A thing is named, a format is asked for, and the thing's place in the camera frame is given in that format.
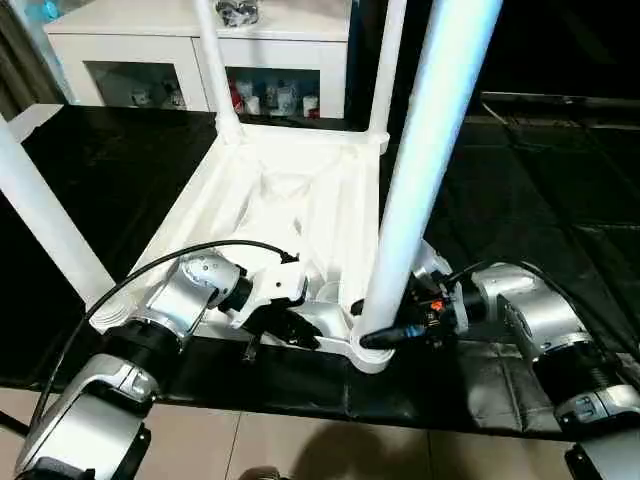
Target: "black cable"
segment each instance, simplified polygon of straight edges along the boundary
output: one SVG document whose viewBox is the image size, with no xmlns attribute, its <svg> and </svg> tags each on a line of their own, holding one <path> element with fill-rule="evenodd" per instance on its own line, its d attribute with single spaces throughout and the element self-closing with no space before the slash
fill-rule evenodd
<svg viewBox="0 0 640 480">
<path fill-rule="evenodd" d="M 297 257 L 294 257 L 293 255 L 285 252 L 284 250 L 278 247 L 274 247 L 273 245 L 269 245 L 267 243 L 255 242 L 253 240 L 217 240 L 213 242 L 200 243 L 197 245 L 192 245 L 190 247 L 182 248 L 180 250 L 176 250 L 175 252 L 159 257 L 153 260 L 152 262 L 149 262 L 148 264 L 144 265 L 143 267 L 140 267 L 136 271 L 130 273 L 129 275 L 127 275 L 127 277 L 124 280 L 118 282 L 116 285 L 113 286 L 113 288 L 111 288 L 107 293 L 105 293 L 102 297 L 100 297 L 100 299 L 96 303 L 94 303 L 89 310 L 87 310 L 87 313 L 84 314 L 84 316 L 80 319 L 78 324 L 75 326 L 75 328 L 71 332 L 71 335 L 69 336 L 69 338 L 67 339 L 67 342 L 62 348 L 62 351 L 58 356 L 58 360 L 56 361 L 56 364 L 53 367 L 51 374 L 49 375 L 49 378 L 47 380 L 45 387 L 42 389 L 42 393 L 40 393 L 40 397 L 38 398 L 38 403 L 36 404 L 36 408 L 33 410 L 33 415 L 31 416 L 31 422 L 29 423 L 29 428 L 30 429 L 35 428 L 38 422 L 40 422 L 40 420 L 42 419 L 42 414 L 47 405 L 49 394 L 51 393 L 56 375 L 60 370 L 60 366 L 62 365 L 62 362 L 64 361 L 65 356 L 71 349 L 71 346 L 73 345 L 73 342 L 75 341 L 76 337 L 80 333 L 80 330 L 82 330 L 82 327 L 100 309 L 100 307 L 102 307 L 105 303 L 107 303 L 116 293 L 122 290 L 126 285 L 128 285 L 129 283 L 134 281 L 136 278 L 140 277 L 141 275 L 144 275 L 149 270 L 157 267 L 162 263 L 165 263 L 169 260 L 173 260 L 175 258 L 178 258 L 182 255 L 186 255 L 188 253 L 197 252 L 198 250 L 204 250 L 205 248 L 225 247 L 230 245 L 246 245 L 251 247 L 264 248 L 265 250 L 270 250 L 280 255 L 280 258 L 282 259 L 282 263 L 290 263 L 290 262 L 297 261 Z"/>
<path fill-rule="evenodd" d="M 29 426 L 22 423 L 20 420 L 13 418 L 11 415 L 0 411 L 0 427 L 3 427 L 10 432 L 19 435 L 24 438 L 29 433 Z"/>
<path fill-rule="evenodd" d="M 557 281 L 551 278 L 544 271 L 539 269 L 538 267 L 531 265 L 522 260 L 514 260 L 513 258 L 508 257 L 500 257 L 494 258 L 492 260 L 481 260 L 477 263 L 469 265 L 459 272 L 452 273 L 448 275 L 444 281 L 446 285 L 454 285 L 458 282 L 462 277 L 465 277 L 473 272 L 477 272 L 478 270 L 484 270 L 486 268 L 491 267 L 496 263 L 508 263 L 511 265 L 515 265 L 517 267 L 522 268 L 528 272 L 537 275 L 546 283 L 551 289 L 555 290 L 562 298 L 569 304 L 569 306 L 573 309 L 574 312 L 578 315 L 578 317 L 586 324 L 587 327 L 590 327 L 590 332 L 592 337 L 598 342 L 600 347 L 604 347 L 604 351 L 607 349 L 604 345 L 604 342 L 597 334 L 596 325 L 594 322 L 604 328 L 615 341 L 618 343 L 620 347 L 624 350 L 624 353 L 628 353 L 638 364 L 640 364 L 640 352 L 638 348 L 633 344 L 633 342 L 629 341 L 624 335 L 620 334 L 618 330 L 616 330 L 593 306 L 587 302 L 584 298 L 582 298 L 577 293 L 571 291 L 565 286 L 560 285 Z M 580 315 L 580 312 L 586 312 L 588 315 Z"/>
</svg>

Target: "white cabinet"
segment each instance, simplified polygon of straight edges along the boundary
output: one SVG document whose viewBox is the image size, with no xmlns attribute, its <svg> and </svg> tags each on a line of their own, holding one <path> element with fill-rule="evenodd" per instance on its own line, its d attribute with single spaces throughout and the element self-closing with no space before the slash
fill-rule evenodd
<svg viewBox="0 0 640 480">
<path fill-rule="evenodd" d="M 169 89 L 177 81 L 188 110 L 208 110 L 190 38 L 81 34 L 49 38 L 80 105 L 170 108 Z M 148 92 L 148 102 L 141 98 L 142 92 Z"/>
<path fill-rule="evenodd" d="M 215 111 L 191 0 L 95 0 L 46 26 L 76 103 Z M 232 82 L 247 82 L 261 113 L 269 88 L 293 85 L 342 118 L 350 0 L 263 0 L 260 20 L 224 27 L 215 15 Z"/>
</svg>

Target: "white tube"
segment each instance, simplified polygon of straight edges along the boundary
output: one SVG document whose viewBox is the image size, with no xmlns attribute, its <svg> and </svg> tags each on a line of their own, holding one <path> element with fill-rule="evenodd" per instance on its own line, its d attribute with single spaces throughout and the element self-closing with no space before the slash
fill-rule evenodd
<svg viewBox="0 0 640 480">
<path fill-rule="evenodd" d="M 360 337 L 395 320 L 451 151 L 473 93 L 502 0 L 435 0 L 420 55 L 356 353 L 386 366 L 393 352 L 360 347 Z"/>
<path fill-rule="evenodd" d="M 393 82 L 396 78 L 406 7 L 407 0 L 389 0 L 387 4 L 376 87 L 373 92 L 371 116 L 369 117 L 369 133 L 373 135 L 387 134 L 387 121 L 389 120 L 391 95 L 393 94 Z"/>
<path fill-rule="evenodd" d="M 87 305 L 114 286 L 27 152 L 0 115 L 0 189 Z"/>
<path fill-rule="evenodd" d="M 210 0 L 194 0 L 200 39 L 204 49 L 204 58 L 212 82 L 213 100 L 218 111 L 216 128 L 226 143 L 238 143 L 242 137 L 242 127 L 233 108 L 227 72 L 222 61 L 222 51 L 213 21 L 214 9 Z"/>
</svg>

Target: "black tablecloth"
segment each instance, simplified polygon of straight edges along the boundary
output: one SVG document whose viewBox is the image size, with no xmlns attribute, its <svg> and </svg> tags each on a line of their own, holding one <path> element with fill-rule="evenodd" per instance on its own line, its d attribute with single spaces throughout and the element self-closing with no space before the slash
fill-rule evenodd
<svg viewBox="0 0 640 480">
<path fill-rule="evenodd" d="M 265 120 L 247 119 L 249 121 Z M 341 121 L 289 126 L 346 129 Z M 629 336 L 640 330 L 640 134 L 466 123 L 426 232 L 454 267 L 529 260 Z M 65 106 L 24 142 L 109 272 L 133 266 L 215 138 L 209 114 Z M 384 200 L 395 146 L 381 158 Z M 82 303 L 2 197 L 5 348 L 0 384 L 37 389 Z M 99 337 L 86 328 L 63 386 Z M 499 325 L 439 352 L 397 352 L 378 375 L 341 357 L 194 339 L 164 401 L 536 437 L 560 437 L 548 400 Z"/>
</svg>

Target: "tile floor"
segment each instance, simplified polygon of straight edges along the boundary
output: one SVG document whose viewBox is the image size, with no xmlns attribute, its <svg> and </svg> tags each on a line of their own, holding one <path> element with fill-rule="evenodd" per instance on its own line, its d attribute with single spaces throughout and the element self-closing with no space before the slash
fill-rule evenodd
<svg viewBox="0 0 640 480">
<path fill-rule="evenodd" d="M 36 394 L 0 390 L 0 409 L 26 421 Z M 300 480 L 570 480 L 568 444 L 427 432 L 300 417 L 158 405 L 137 479 L 238 480 L 277 467 Z M 0 480 L 21 440 L 0 431 Z"/>
</svg>

